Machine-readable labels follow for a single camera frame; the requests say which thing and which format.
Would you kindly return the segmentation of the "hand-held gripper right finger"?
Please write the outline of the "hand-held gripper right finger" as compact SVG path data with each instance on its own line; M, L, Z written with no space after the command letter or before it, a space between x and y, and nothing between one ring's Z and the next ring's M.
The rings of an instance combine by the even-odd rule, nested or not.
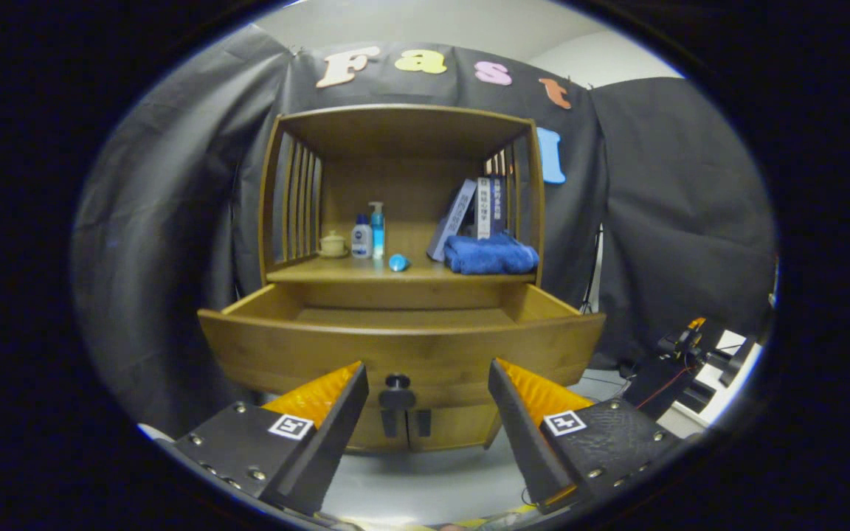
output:
M533 505L593 510L664 468L684 440L623 400L592 401L495 358L487 389Z

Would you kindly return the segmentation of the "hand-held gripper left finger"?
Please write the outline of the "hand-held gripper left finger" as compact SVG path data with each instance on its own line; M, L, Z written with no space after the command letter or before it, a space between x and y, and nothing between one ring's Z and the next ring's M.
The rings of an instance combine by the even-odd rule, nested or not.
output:
M178 438L182 456L262 503L320 511L369 394L356 361L263 406L236 401Z

